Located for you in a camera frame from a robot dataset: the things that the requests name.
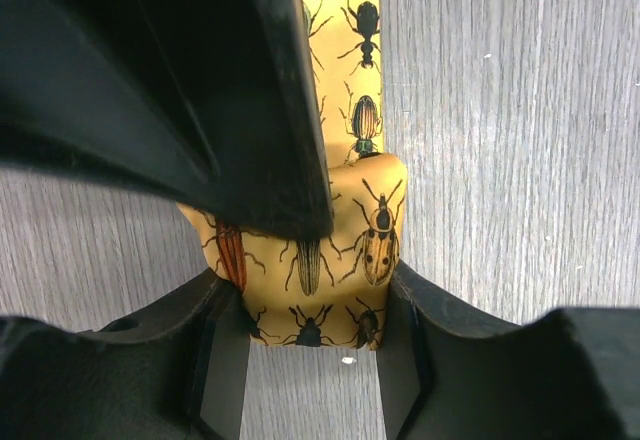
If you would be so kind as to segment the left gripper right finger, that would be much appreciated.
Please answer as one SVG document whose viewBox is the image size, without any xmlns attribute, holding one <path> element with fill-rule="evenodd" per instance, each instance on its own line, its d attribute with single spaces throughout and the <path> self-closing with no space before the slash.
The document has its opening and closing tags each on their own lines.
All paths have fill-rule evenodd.
<svg viewBox="0 0 640 440">
<path fill-rule="evenodd" d="M 406 264 L 376 353 L 391 439 L 635 439 L 639 312 L 563 307 L 519 326 Z"/>
</svg>

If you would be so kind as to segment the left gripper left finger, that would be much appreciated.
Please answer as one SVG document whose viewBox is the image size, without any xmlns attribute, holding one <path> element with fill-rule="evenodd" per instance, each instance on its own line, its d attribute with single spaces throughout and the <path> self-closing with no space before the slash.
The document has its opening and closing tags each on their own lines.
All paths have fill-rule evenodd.
<svg viewBox="0 0 640 440">
<path fill-rule="evenodd" d="M 1 320 L 5 439 L 236 439 L 250 340 L 239 290 L 204 271 L 98 331 Z"/>
</svg>

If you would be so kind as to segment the yellow beetle print tie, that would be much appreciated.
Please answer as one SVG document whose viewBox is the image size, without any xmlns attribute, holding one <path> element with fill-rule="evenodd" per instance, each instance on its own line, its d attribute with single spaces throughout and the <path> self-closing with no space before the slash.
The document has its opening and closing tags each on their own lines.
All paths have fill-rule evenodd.
<svg viewBox="0 0 640 440">
<path fill-rule="evenodd" d="M 400 259 L 406 166 L 384 151 L 379 0 L 303 0 L 333 233 L 284 240 L 183 207 L 208 265 L 266 346 L 375 349 Z"/>
</svg>

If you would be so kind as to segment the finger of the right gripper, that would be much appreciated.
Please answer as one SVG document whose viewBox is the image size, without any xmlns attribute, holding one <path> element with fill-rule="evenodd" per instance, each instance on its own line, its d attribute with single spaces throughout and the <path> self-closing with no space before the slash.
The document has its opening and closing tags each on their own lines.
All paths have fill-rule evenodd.
<svg viewBox="0 0 640 440">
<path fill-rule="evenodd" d="M 253 0 L 1 0 L 1 162 L 273 232 L 280 94 Z"/>
<path fill-rule="evenodd" d="M 233 0 L 224 54 L 234 87 L 214 97 L 216 216 L 270 235 L 333 231 L 328 168 L 302 0 Z"/>
</svg>

